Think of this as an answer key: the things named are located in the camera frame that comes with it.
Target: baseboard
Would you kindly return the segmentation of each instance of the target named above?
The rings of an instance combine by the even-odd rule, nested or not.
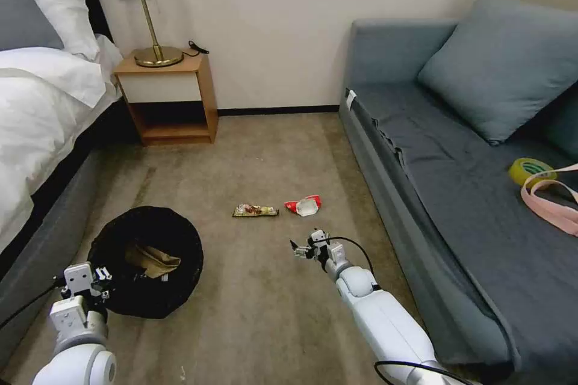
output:
[[[254,116],[255,114],[295,114],[311,112],[337,112],[339,105],[307,105],[294,107],[267,107],[267,108],[221,108],[217,110],[219,116]]]

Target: beige carpet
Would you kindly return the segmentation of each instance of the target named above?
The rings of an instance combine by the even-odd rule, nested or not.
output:
[[[374,357],[333,283],[293,257],[315,227],[357,239],[378,282],[417,317],[411,294],[337,114],[220,119],[214,145],[106,152],[79,260],[133,206],[168,206],[197,227],[205,268],[188,302],[160,321],[111,314],[118,384],[379,384]],[[320,194],[317,215],[231,218],[238,203],[281,207]],[[365,265],[347,247],[351,260]],[[41,314],[2,377],[28,385],[55,333]]]

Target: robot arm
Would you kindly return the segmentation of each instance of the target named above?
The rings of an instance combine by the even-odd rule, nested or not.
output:
[[[113,385],[116,358],[106,350],[107,311],[102,301],[112,277],[106,268],[80,263],[64,270],[65,298],[50,309],[58,331],[54,357],[34,378],[33,385]]]
[[[309,237],[308,246],[299,247],[291,241],[291,247],[296,256],[321,263],[377,359],[443,369],[426,332],[391,293],[379,287],[370,271],[347,261],[343,245],[331,242],[326,232],[316,230]],[[390,377],[391,383],[400,385],[468,383],[412,366],[388,365],[381,372]]]

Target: gray cushion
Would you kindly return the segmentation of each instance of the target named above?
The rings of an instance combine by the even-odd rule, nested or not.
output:
[[[516,0],[477,0],[418,76],[492,144],[577,79],[578,13]]]
[[[34,0],[0,0],[0,51],[64,45]]]

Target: snack wrapper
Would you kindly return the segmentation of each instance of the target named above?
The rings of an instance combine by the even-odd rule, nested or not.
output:
[[[312,196],[307,196],[298,202],[285,202],[285,207],[302,217],[308,217],[316,214],[321,208],[321,197],[314,194]]]
[[[274,217],[276,215],[279,215],[279,209],[245,203],[238,205],[233,212],[233,217]]]

